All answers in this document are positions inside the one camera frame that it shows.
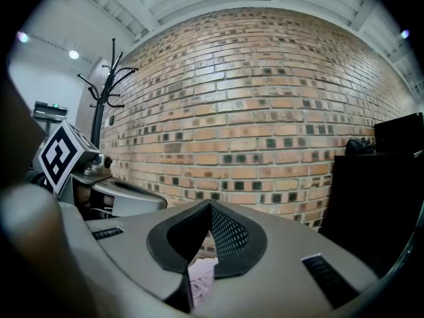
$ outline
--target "black speaker grille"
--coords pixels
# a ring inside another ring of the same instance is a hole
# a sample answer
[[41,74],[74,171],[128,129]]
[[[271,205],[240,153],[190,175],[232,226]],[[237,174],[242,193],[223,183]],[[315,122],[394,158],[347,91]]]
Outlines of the black speaker grille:
[[358,295],[321,255],[304,258],[302,262],[335,309]]

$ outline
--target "ceiling light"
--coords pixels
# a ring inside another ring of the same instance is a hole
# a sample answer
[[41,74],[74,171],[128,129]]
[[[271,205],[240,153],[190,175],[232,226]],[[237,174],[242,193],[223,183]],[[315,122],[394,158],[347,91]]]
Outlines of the ceiling light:
[[17,38],[19,39],[20,42],[28,42],[29,40],[29,36],[27,36],[24,32],[18,32]]
[[402,38],[406,39],[409,36],[409,31],[407,29],[405,29],[402,33]]
[[69,56],[71,57],[71,59],[78,59],[80,57],[80,55],[78,54],[76,50],[71,50],[69,52]]

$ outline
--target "white ceiling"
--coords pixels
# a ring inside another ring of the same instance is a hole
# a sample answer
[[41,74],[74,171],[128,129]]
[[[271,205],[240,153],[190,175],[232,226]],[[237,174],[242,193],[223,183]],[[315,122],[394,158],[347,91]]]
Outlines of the white ceiling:
[[45,0],[24,31],[84,60],[109,58],[111,38],[128,54],[162,30],[204,13],[237,7],[273,7],[315,15],[343,27],[385,57],[415,96],[423,74],[400,28],[378,0]]

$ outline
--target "black mesh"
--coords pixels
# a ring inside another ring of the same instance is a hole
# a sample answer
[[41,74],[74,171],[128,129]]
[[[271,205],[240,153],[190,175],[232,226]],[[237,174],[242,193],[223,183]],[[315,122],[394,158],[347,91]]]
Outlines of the black mesh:
[[163,269],[185,274],[208,231],[219,260],[215,279],[246,273],[266,250],[266,235],[258,223],[215,200],[204,200],[158,223],[148,233],[147,247]]
[[243,225],[212,207],[211,232],[220,262],[239,252],[248,242],[248,232]]

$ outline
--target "white wall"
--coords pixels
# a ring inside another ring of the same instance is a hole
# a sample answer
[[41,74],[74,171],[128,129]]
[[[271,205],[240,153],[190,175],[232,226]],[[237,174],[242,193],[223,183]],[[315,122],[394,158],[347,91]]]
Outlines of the white wall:
[[84,82],[78,72],[87,75],[89,64],[69,58],[48,44],[18,44],[9,56],[9,74],[32,111],[35,101],[56,103],[68,108],[68,122],[75,124]]

